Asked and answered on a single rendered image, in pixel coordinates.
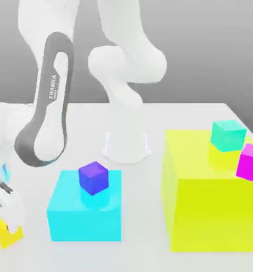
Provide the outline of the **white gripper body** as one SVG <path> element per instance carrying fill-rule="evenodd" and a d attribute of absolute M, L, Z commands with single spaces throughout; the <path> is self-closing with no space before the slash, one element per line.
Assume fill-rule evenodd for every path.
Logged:
<path fill-rule="evenodd" d="M 16 191 L 7 192 L 0 188 L 0 219 L 6 224 L 9 233 L 15 233 L 22 226 L 26 210 Z"/>

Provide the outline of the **small yellow cube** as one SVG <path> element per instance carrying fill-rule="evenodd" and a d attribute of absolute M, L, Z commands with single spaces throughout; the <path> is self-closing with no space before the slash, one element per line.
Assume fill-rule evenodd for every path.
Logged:
<path fill-rule="evenodd" d="M 10 233 L 7 224 L 0 218 L 0 247 L 5 249 L 23 238 L 21 226 L 14 233 Z"/>

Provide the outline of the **small blue cube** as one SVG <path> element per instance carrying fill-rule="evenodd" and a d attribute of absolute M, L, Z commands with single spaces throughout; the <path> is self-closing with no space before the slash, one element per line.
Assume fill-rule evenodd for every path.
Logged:
<path fill-rule="evenodd" d="M 107 189 L 108 169 L 97 161 L 78 169 L 80 186 L 91 196 Z"/>

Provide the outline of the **small teal cube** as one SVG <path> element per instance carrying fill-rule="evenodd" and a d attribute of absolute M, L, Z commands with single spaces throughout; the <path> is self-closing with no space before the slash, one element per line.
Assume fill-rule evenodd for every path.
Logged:
<path fill-rule="evenodd" d="M 220 152 L 239 151 L 242 149 L 247 129 L 235 120 L 213 122 L 210 142 Z"/>

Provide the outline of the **small magenta cube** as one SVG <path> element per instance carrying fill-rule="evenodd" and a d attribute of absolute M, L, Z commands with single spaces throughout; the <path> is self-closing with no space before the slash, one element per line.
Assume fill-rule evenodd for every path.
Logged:
<path fill-rule="evenodd" d="M 253 182 L 253 144 L 247 143 L 242 150 L 235 175 Z"/>

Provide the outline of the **large cyan box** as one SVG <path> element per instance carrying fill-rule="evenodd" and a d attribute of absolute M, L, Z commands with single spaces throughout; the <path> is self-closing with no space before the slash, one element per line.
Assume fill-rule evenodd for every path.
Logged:
<path fill-rule="evenodd" d="M 47 207 L 52 241 L 121 241 L 122 172 L 108 171 L 108 181 L 91 196 L 77 170 L 61 171 Z"/>

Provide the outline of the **large yellow-green box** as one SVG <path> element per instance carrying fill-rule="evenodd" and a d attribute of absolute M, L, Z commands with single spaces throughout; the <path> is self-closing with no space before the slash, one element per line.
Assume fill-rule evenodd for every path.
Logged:
<path fill-rule="evenodd" d="M 253 252 L 253 182 L 209 130 L 167 130 L 161 197 L 173 252 Z"/>

